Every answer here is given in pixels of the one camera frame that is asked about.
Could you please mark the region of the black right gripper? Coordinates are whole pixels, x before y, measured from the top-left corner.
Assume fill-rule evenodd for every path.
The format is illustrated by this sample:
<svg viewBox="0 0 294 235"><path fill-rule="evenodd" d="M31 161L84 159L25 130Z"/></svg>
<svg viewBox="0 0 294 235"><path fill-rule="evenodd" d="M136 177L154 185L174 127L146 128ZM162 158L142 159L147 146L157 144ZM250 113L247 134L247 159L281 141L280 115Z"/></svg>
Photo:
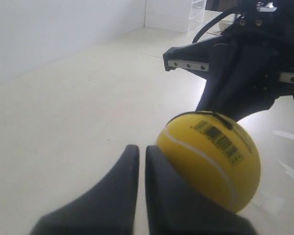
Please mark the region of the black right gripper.
<svg viewBox="0 0 294 235"><path fill-rule="evenodd" d="M225 44L230 42L240 46ZM196 109L239 121L269 110L276 100L277 50L269 47L280 52L281 82L294 93L294 0L240 0L200 29L190 45L165 52L164 66L209 69Z"/></svg>

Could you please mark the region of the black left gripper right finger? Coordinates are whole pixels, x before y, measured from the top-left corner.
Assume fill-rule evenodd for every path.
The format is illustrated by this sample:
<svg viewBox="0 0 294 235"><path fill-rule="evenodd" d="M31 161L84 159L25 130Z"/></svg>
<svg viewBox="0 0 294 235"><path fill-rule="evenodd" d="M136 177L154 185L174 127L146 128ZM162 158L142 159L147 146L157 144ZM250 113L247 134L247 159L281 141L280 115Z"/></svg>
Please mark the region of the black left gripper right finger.
<svg viewBox="0 0 294 235"><path fill-rule="evenodd" d="M193 189L157 146L146 148L145 188L151 235L255 235L252 224Z"/></svg>

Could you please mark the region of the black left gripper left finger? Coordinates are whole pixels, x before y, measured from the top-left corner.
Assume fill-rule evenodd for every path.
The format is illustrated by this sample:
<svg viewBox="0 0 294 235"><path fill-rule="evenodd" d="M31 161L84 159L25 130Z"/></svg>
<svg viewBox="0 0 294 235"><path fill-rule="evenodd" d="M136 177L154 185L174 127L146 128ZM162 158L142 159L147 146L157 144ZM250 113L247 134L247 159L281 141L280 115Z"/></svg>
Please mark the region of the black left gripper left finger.
<svg viewBox="0 0 294 235"><path fill-rule="evenodd" d="M33 235L131 235L135 219L140 153L127 145L116 164L88 192L43 216Z"/></svg>

